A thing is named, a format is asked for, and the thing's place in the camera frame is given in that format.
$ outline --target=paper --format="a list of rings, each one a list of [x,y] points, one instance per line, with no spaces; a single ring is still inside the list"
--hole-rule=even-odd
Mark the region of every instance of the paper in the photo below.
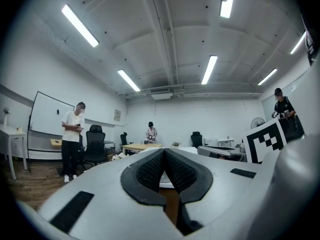
[[[279,120],[274,118],[257,128],[247,131],[243,136],[248,163],[259,163],[269,152],[281,150],[287,141]]]

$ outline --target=white sneaker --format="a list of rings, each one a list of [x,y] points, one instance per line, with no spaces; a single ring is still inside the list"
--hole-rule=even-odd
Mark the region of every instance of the white sneaker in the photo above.
[[[64,183],[67,183],[69,182],[69,175],[64,175]]]

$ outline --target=white desk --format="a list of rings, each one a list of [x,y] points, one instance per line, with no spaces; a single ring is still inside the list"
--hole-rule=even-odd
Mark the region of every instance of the white desk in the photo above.
[[[28,170],[27,161],[26,161],[26,150],[24,147],[24,143],[25,143],[24,138],[26,134],[24,132],[17,132],[15,128],[12,128],[10,126],[6,126],[3,124],[0,124],[0,132],[7,136],[7,154],[4,155],[4,159],[7,160],[7,156],[9,156],[11,175],[12,175],[12,178],[16,180],[17,178],[15,174],[14,164],[12,161],[11,139],[16,139],[16,138],[22,139],[21,147],[22,147],[23,166],[25,170]]]
[[[218,139],[218,146],[221,147],[221,143],[229,143],[230,147],[231,147],[231,142],[234,142],[235,139],[234,138],[219,138]]]

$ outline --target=white t-shirt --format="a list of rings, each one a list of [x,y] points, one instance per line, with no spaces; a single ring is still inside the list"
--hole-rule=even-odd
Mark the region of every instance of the white t-shirt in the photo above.
[[[65,122],[68,125],[80,125],[83,129],[85,126],[85,119],[81,114],[75,115],[74,111],[68,111],[65,113],[61,122]],[[68,142],[79,142],[79,132],[64,129],[62,140]]]

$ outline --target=whiteboard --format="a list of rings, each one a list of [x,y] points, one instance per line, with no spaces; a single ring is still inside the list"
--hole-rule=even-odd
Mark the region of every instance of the whiteboard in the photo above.
[[[44,134],[63,135],[61,119],[74,106],[37,92],[30,118],[30,130]]]

